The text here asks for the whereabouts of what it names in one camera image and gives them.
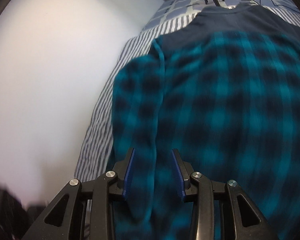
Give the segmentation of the teal plaid fleece jacket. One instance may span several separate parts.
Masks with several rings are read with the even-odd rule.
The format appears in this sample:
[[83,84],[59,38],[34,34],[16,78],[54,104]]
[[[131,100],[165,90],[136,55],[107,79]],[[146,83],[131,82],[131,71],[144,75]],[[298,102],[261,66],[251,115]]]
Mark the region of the teal plaid fleece jacket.
[[280,239],[300,231],[300,27],[259,5],[207,7],[117,74],[113,151],[135,149],[117,239],[188,239],[176,148],[207,178],[236,180]]

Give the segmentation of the striped grey white quilt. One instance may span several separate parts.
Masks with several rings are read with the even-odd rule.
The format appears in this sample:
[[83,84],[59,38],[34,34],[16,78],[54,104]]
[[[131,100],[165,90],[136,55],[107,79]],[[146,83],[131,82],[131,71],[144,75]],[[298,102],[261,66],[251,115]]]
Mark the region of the striped grey white quilt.
[[196,15],[193,13],[178,16],[153,27],[147,26],[138,36],[131,38],[125,44],[91,116],[75,171],[75,176],[80,180],[96,179],[106,169],[113,145],[111,126],[113,82],[119,70],[131,59],[148,53],[154,38],[186,27]]

